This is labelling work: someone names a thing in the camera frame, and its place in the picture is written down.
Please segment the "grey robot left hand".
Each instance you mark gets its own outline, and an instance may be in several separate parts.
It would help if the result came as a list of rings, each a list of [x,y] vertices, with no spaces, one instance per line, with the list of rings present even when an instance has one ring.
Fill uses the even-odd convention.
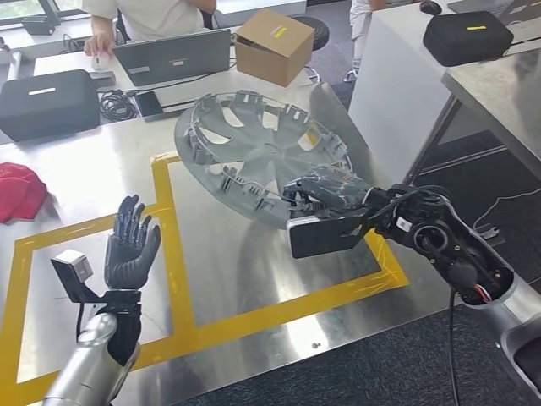
[[[104,278],[111,289],[140,290],[148,280],[161,242],[158,225],[149,227],[152,216],[138,195],[128,195],[118,207],[107,241]]]

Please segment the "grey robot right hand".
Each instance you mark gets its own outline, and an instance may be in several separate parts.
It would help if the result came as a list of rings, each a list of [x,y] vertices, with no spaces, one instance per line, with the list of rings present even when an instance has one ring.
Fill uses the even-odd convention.
[[[281,198],[297,215],[333,217],[362,208],[373,188],[354,173],[318,165],[285,184]]]

